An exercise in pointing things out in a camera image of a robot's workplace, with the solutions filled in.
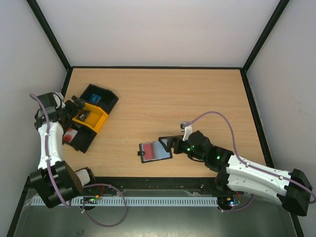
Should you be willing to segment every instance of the wooden table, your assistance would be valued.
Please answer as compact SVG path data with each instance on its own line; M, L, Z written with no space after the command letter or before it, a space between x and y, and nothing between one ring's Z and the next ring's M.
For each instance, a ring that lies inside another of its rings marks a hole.
M86 154L64 145L73 170L88 166L95 176L215 177L185 154L142 164L139 144L181 135L180 122L214 110L231 122L241 156L265 164L239 70L74 69L66 93L80 96L89 84L112 90L119 101ZM194 123L211 142L233 150L226 122L207 115Z

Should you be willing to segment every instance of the purple cable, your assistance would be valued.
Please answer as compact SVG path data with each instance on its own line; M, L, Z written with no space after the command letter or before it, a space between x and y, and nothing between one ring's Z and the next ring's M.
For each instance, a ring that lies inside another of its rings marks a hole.
M47 113L47 110L45 108L45 106L43 105L43 103L40 101L40 99L34 95L34 94L30 94L30 97L33 99L33 100L36 100L39 104L39 106L41 107L44 115L45 115L45 119L46 119L46 124L47 124L47 128L46 128L46 135L45 135L45 154L47 157L49 157L49 152L48 152L48 136L49 136L49 129L50 129L50 124L49 124L49 118L48 118L48 113ZM53 174L51 172L51 168L50 168L50 160L47 159L46 160L46 164L47 164L47 171L48 171L48 175L49 175L49 178L50 178L50 181L53 185L53 188L56 192L56 194L58 195L60 201L63 203L63 205L66 207L66 208L69 208L70 206L66 203L66 201L64 200L63 196L61 195L58 187L57 187L57 184L54 180L54 177L53 177Z
M249 200L249 202L248 202L245 206L243 206L243 207L241 207L241 208L238 208L238 209L236 209L236 210L223 210L220 206L218 206L218 209L220 209L221 212L236 212L236 211L241 211L241 210L244 210L244 209L246 209L247 207L249 207L250 204L253 202L254 199L255 199L255 195L252 195L252 196L251 196L251 199Z
M120 223L122 223L122 221L125 219L126 217L126 214L127 214L127 203L126 203L126 200L125 200L125 197L123 196L122 192L120 190L118 190L116 187L113 187L111 184L90 184L90 185L86 185L84 186L84 188L90 188L90 187L95 187L95 186L106 186L106 187L109 187L110 189L114 189L115 191L118 192L118 194L122 197L123 199L123 202L124 202L124 214L123 216L121 217L121 219L116 222L115 224L112 224L112 225L105 225L105 224L101 224L97 221L95 221L87 212L86 210L84 209L84 206L86 205L86 203L88 201L85 201L82 205L82 209L83 209L83 212L86 214L86 216L96 225L98 226L101 226L101 227L114 227L114 226L117 226L119 225Z
M231 123L228 121L228 119L227 119L222 113L217 112L217 111L208 111L208 112L205 112L204 114L201 114L200 116L198 116L196 119L192 120L191 122L187 122L185 125L186 125L186 126L191 125L192 123L196 122L196 121L199 120L201 117L203 117L203 116L205 116L205 115L207 115L207 114L217 114L217 115L220 115L220 116L226 121L226 123L227 123L227 125L228 125L228 127L229 127L229 129L230 129L230 131L231 131L231 134L232 134L233 147L234 147L234 152L235 152L235 154L236 154L236 157L237 157L237 159L239 160L239 162L241 162L241 163L243 163L243 164L246 165L246 162L244 162L244 161L239 157L239 154L238 154L238 152L237 152L236 140L235 140L235 135L234 135L234 131L233 131L232 125L231 125ZM253 168L253 169L255 169L255 170L258 170L258 171L261 171L261 172L263 172L263 173L266 173L266 174L272 175L272 176L274 176L274 177L277 177L277 178L279 178L279 179L282 179L282 178L283 178L283 179L285 179L286 181L289 181L289 182L291 182L291 183L297 185L298 187L304 189L306 192L308 192L309 194L311 194L311 195L314 197L314 200L310 201L310 204L316 203L316 194L313 193L313 192L312 192L311 190L309 190L308 188L306 188L304 185L302 185L302 184L300 184L300 183L298 183L298 182L296 182L296 181L294 181L294 180L292 180L292 179L289 179L289 178L286 178L286 177L282 177L282 176L280 176L280 175L277 175L277 174L274 174L274 173L272 173L272 172L266 171L266 170L261 169L261 168L259 168L259 167L253 166L253 165L251 165L251 164L249 164L248 166L251 167L251 168Z

